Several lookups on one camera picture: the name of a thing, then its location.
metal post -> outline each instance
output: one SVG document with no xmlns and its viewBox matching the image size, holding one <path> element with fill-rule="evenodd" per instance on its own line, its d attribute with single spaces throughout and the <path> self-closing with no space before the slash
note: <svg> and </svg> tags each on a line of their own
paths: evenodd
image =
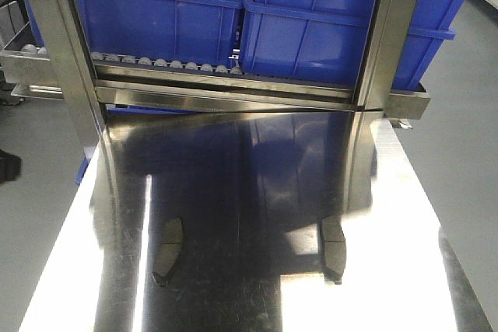
<svg viewBox="0 0 498 332">
<path fill-rule="evenodd" d="M 364 110 L 386 107 L 416 0 L 377 0 L 353 103 Z"/>
<path fill-rule="evenodd" d="M 105 122 L 97 101 L 96 78 L 75 0 L 29 0 L 55 74 L 87 158 L 98 144 Z"/>
</svg>

stainless steel rack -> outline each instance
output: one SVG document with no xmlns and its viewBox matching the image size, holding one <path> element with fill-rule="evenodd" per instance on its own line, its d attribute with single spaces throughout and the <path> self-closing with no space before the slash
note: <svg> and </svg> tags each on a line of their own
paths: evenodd
<svg viewBox="0 0 498 332">
<path fill-rule="evenodd" d="M 430 100 L 423 90 L 391 91 L 416 0 L 376 1 L 355 89 L 92 61 L 75 0 L 29 1 L 50 59 L 19 52 L 31 38 L 25 28 L 0 55 L 5 75 L 18 84 L 15 94 L 64 98 L 89 158 L 105 126 L 104 104 L 204 112 L 381 111 L 389 117 L 418 119 Z"/>
</svg>

stainless steel table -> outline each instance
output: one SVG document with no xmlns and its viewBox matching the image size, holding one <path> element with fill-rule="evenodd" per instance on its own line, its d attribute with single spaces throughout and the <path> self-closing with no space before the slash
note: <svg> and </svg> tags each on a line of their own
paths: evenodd
<svg viewBox="0 0 498 332">
<path fill-rule="evenodd" d="M 389 122 L 316 112 L 111 117 L 20 330 L 490 328 Z"/>
</svg>

shiny metal surface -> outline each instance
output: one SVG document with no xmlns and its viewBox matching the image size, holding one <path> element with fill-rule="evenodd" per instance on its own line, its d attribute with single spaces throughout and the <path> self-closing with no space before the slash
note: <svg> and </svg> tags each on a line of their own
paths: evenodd
<svg viewBox="0 0 498 332">
<path fill-rule="evenodd" d="M 154 261 L 180 242 L 164 235 L 176 218 L 162 287 Z M 116 116 L 20 330 L 459 331 L 467 318 L 488 331 L 448 253 L 376 113 Z"/>
<path fill-rule="evenodd" d="M 416 0 L 377 0 L 354 103 L 366 110 L 386 107 Z"/>
<path fill-rule="evenodd" d="M 168 107 L 196 111 L 249 110 L 354 110 L 347 103 L 328 101 L 326 97 L 285 96 L 283 93 L 256 93 L 245 90 L 232 92 L 185 89 L 181 87 L 147 85 L 134 82 L 96 81 L 96 94 L 101 103 Z"/>
<path fill-rule="evenodd" d="M 93 88 L 95 71 L 74 0 L 30 0 L 65 101 L 90 158 L 104 127 L 104 114 Z"/>
<path fill-rule="evenodd" d="M 276 93 L 295 93 L 308 96 L 327 96 L 329 99 L 350 99 L 351 89 L 326 88 L 317 86 L 316 82 L 297 81 L 295 79 L 279 79 L 275 77 L 264 77 L 256 75 L 241 75 L 234 78 L 233 75 L 216 74 L 208 72 L 178 71 L 178 69 L 163 67 L 146 67 L 140 65 L 112 63 L 109 61 L 95 61 L 95 69 L 99 78 L 107 80 L 135 81 L 167 86 L 168 83 L 194 83 L 199 88 L 203 86 L 224 87 L 225 89 L 253 89 L 261 91 L 273 91 Z"/>
<path fill-rule="evenodd" d="M 34 97 L 37 99 L 64 99 L 62 91 L 58 87 L 16 85 L 10 94 L 12 96 Z"/>
<path fill-rule="evenodd" d="M 384 112 L 390 118 L 419 120 L 426 111 L 429 102 L 430 96 L 425 90 L 413 92 L 393 89 L 389 93 Z"/>
<path fill-rule="evenodd" d="M 0 51 L 5 80 L 12 84 L 59 87 L 48 56 L 21 52 L 26 44 L 33 44 L 30 25 L 26 24 L 18 34 Z"/>
</svg>

gray floor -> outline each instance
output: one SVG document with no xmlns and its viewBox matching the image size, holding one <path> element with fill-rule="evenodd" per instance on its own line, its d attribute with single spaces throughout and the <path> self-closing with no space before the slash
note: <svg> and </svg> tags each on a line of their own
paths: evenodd
<svg viewBox="0 0 498 332">
<path fill-rule="evenodd" d="M 424 77 L 426 116 L 398 133 L 495 330 L 498 271 L 485 270 L 498 268 L 497 20 L 480 0 L 465 3 L 457 39 Z M 23 158 L 21 178 L 0 186 L 0 332 L 12 332 L 74 196 L 82 152 L 64 103 L 43 100 L 0 107 L 0 149 Z"/>
<path fill-rule="evenodd" d="M 0 331 L 17 331 L 76 192 L 82 161 L 63 102 L 0 107 L 0 149 L 23 174 L 0 185 Z"/>
<path fill-rule="evenodd" d="M 423 78 L 432 102 L 398 137 L 498 331 L 498 11 L 467 0 L 452 27 Z"/>
</svg>

